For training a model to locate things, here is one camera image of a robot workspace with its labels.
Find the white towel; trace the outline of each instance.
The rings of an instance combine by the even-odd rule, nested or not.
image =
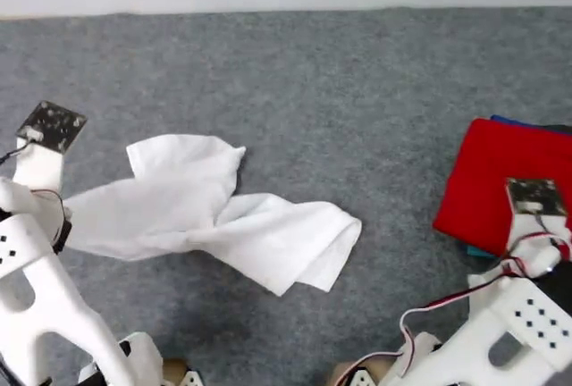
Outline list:
[[[172,134],[128,146],[133,179],[65,200],[68,247],[128,261],[204,250],[279,296],[296,281],[329,291],[361,222],[331,203],[232,197],[245,151]]]

